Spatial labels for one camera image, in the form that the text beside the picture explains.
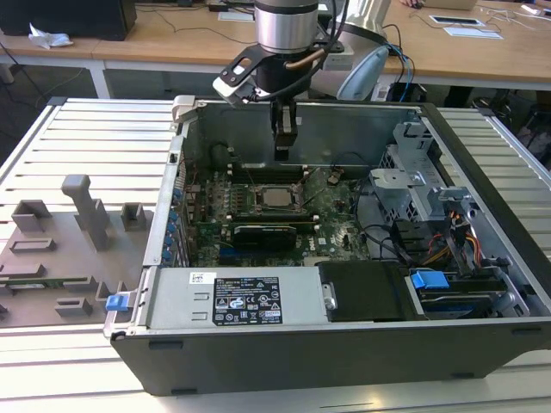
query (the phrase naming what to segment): metal cylinder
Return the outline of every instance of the metal cylinder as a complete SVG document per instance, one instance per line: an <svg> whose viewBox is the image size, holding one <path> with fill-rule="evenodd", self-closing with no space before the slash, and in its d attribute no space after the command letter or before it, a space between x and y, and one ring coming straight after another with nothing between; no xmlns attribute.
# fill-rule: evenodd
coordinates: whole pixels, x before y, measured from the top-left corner
<svg viewBox="0 0 551 413"><path fill-rule="evenodd" d="M257 41L263 49L303 52L318 29L318 0L256 0Z"/></svg>
<svg viewBox="0 0 551 413"><path fill-rule="evenodd" d="M255 9L257 41L273 53L303 52L313 43L318 10L301 14L276 14Z"/></svg>
<svg viewBox="0 0 551 413"><path fill-rule="evenodd" d="M341 13L337 18L344 18L344 31L367 37L384 43L386 35L382 23L387 16L391 0L350 0L346 16Z"/></svg>

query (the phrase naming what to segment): desk surface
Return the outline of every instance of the desk surface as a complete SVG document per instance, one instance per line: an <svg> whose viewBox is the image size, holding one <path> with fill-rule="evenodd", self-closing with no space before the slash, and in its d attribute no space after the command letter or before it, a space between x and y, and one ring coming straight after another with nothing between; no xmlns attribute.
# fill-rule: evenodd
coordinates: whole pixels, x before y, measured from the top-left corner
<svg viewBox="0 0 551 413"><path fill-rule="evenodd" d="M480 1L479 5L495 9L519 10L521 4ZM417 66L417 75L431 77L461 77L518 82L551 81L551 22L517 16L515 22L491 19L489 9L477 5L472 11L421 9L400 7L393 2L385 24L398 25L403 47ZM435 24L430 15L473 17L486 23L484 30L500 32L503 40L452 37ZM504 15L496 17L505 20ZM388 39L398 37L393 28L387 29ZM399 72L398 59L390 59L387 72Z"/></svg>
<svg viewBox="0 0 551 413"><path fill-rule="evenodd" d="M221 22L208 9L145 12L137 7L138 19L125 41L100 41L95 59L140 60L201 65L226 65L255 42L253 22ZM238 43L209 31L216 30Z"/></svg>
<svg viewBox="0 0 551 413"><path fill-rule="evenodd" d="M480 1L479 5L495 9L520 10L517 3ZM153 9L139 6L140 10ZM461 77L479 80L507 80L516 82L551 81L551 53L549 36L551 22L517 16L515 22L492 19L488 9L477 6L472 11L443 9L409 9L393 0L385 24L397 24L402 33L405 52L415 61L416 76ZM503 40L452 37L429 18L430 15L475 17L487 22L486 29L498 31ZM174 28L186 28L177 31ZM251 22L220 22L217 13L207 9L191 11L138 11L136 25L126 41L75 39L74 46L51 51L30 44L24 37L2 36L0 40L14 54L72 58L132 60L147 62L225 65L246 44L222 37L207 29L243 42L255 39ZM388 39L398 43L389 28ZM398 73L397 58L387 62L386 73Z"/></svg>

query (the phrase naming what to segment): white paper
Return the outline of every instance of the white paper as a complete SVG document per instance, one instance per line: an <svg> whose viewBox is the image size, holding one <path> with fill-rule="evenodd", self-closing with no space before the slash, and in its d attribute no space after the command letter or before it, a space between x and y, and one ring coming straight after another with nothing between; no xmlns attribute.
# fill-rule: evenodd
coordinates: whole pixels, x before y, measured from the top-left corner
<svg viewBox="0 0 551 413"><path fill-rule="evenodd" d="M450 36L476 37L479 39L503 39L498 33L477 28L444 28Z"/></svg>
<svg viewBox="0 0 551 413"><path fill-rule="evenodd" d="M216 273L189 273L189 284L214 284Z"/></svg>
<svg viewBox="0 0 551 413"><path fill-rule="evenodd" d="M50 34L35 28L32 24L28 24L31 33L28 36L28 39L31 40L36 46L44 47L45 49L50 49L51 47L60 47L60 46L70 46L72 41L69 39L69 35L65 33L56 33Z"/></svg>

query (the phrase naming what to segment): wooden desk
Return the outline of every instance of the wooden desk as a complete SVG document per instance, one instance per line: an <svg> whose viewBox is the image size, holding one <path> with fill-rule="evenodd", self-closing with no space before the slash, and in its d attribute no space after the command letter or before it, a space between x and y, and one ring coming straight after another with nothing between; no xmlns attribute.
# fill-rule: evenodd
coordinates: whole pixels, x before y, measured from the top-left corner
<svg viewBox="0 0 551 413"><path fill-rule="evenodd" d="M518 3L480 1L480 6L494 9L514 9ZM407 8L392 0L385 24L396 24L402 33L403 47L417 67L418 83L478 86L501 89L551 90L551 22L517 16L519 22L491 19L488 9L472 11ZM154 8L138 6L138 10ZM192 11L138 11L136 25L121 42L75 39L74 46L50 51L33 46L25 38L0 37L17 60L28 65L76 66L90 70L98 97L109 98L104 71L126 69L141 71L180 71L218 73L253 42L255 28L251 22L221 22L217 13L207 9ZM487 22L486 28L499 31L503 40L452 37L430 20L430 15L465 16ZM387 29L388 39L398 43L393 28ZM0 63L10 63L0 51ZM400 63L390 58L378 89L388 89Z"/></svg>
<svg viewBox="0 0 551 413"><path fill-rule="evenodd" d="M127 39L100 41L92 52L94 59L227 65L248 44L256 42L254 22L221 22L218 13L209 12L208 9L158 9L157 13L141 11L143 7L137 9L138 20ZM163 17L174 25L178 30L176 33ZM243 43L201 28L211 28Z"/></svg>
<svg viewBox="0 0 551 413"><path fill-rule="evenodd" d="M35 46L28 37L25 36L6 36L0 32L0 41L13 55L17 56L36 56L51 57L53 54L58 58L76 58L91 59L92 51L100 43L99 39L71 39L74 42L72 46L54 47L47 50L43 47ZM0 48L0 55L5 55L4 50Z"/></svg>
<svg viewBox="0 0 551 413"><path fill-rule="evenodd" d="M551 89L551 22L530 17L516 19L534 29L515 22L502 22L502 14L489 9L509 9L526 14L521 4L480 1L472 11L421 9L414 10L398 1L388 11L385 25L396 24L402 34L406 55L416 65L419 83L480 86L504 89ZM502 40L453 37L430 15L476 18L486 26L481 30L500 32ZM394 28L388 28L388 40L398 44ZM399 73L398 58L390 58L381 83L389 85Z"/></svg>

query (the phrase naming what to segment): motherboard chip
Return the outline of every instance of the motherboard chip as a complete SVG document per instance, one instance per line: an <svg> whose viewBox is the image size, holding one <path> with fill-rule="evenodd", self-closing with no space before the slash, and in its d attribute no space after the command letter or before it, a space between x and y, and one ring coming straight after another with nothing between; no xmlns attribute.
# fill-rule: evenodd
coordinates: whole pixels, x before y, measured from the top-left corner
<svg viewBox="0 0 551 413"><path fill-rule="evenodd" d="M294 204L290 188L263 188L261 195L267 207L292 207Z"/></svg>

